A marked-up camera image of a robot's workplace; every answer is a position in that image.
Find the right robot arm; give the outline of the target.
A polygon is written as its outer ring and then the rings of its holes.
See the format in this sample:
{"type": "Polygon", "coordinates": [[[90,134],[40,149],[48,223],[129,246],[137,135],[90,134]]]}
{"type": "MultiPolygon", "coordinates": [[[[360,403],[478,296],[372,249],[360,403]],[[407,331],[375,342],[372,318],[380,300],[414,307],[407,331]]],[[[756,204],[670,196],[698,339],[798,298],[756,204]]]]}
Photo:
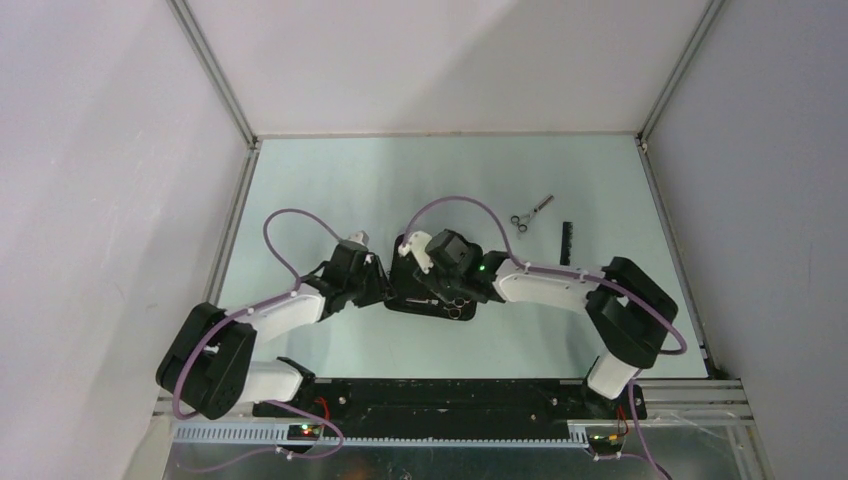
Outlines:
{"type": "Polygon", "coordinates": [[[604,346],[581,392],[585,411],[606,418],[641,371],[686,342],[674,328],[677,303],[638,265],[614,257],[598,271],[520,262],[507,251],[484,252],[452,230],[436,236],[416,231],[401,241],[399,256],[416,264],[414,278],[443,301],[532,303],[586,315],[604,346]]]}

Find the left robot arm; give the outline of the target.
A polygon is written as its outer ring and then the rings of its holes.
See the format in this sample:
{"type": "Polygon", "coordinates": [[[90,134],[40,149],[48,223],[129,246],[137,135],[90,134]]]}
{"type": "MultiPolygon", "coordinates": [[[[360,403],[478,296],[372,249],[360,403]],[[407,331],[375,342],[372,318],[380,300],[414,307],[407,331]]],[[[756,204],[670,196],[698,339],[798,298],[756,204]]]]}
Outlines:
{"type": "Polygon", "coordinates": [[[192,308],[160,362],[156,383],[193,415],[216,420],[234,406],[275,400],[292,416],[316,403],[308,372],[291,360],[259,361],[253,353],[299,327],[316,324],[352,304],[383,302],[389,284],[365,232],[340,240],[330,259],[291,292],[233,312],[203,302],[192,308]]]}

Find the silver cutting scissors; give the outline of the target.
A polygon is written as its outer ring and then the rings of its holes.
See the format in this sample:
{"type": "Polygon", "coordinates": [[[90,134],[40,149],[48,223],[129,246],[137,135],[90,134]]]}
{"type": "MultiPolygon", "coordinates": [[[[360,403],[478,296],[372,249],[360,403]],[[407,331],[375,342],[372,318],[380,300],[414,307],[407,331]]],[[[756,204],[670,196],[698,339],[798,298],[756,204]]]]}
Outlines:
{"type": "Polygon", "coordinates": [[[414,305],[439,307],[451,320],[459,320],[463,315],[464,308],[470,303],[469,300],[464,298],[457,298],[447,302],[439,299],[407,298],[405,302],[414,305]]]}

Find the silver thinning scissors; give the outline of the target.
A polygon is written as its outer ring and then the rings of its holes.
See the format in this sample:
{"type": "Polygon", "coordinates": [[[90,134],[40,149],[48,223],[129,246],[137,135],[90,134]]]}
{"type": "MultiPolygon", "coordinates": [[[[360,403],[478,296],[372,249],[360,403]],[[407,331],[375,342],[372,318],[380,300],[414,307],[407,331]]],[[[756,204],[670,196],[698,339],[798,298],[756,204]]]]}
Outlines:
{"type": "Polygon", "coordinates": [[[520,215],[512,215],[510,217],[510,223],[515,227],[517,233],[519,235],[525,234],[528,231],[529,225],[531,224],[533,219],[554,199],[555,197],[552,194],[548,194],[526,213],[520,215]]]}

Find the black zip tool case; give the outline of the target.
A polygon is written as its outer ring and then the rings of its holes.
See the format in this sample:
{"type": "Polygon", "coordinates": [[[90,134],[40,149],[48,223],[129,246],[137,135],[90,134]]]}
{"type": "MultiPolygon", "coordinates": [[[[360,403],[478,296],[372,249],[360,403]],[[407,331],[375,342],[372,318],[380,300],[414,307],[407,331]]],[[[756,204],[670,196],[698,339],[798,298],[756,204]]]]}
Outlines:
{"type": "MultiPolygon", "coordinates": [[[[400,257],[397,248],[403,241],[403,235],[398,235],[394,242],[394,251],[389,269],[389,280],[396,290],[396,298],[384,303],[384,306],[395,312],[420,315],[434,318],[449,319],[439,307],[414,305],[406,303],[407,298],[423,298],[423,299],[439,299],[431,293],[424,285],[419,283],[414,273],[418,268],[415,260],[411,256],[400,257]]],[[[451,321],[470,321],[474,318],[477,312],[477,303],[470,302],[463,310],[463,315],[459,320],[451,321]]]]}

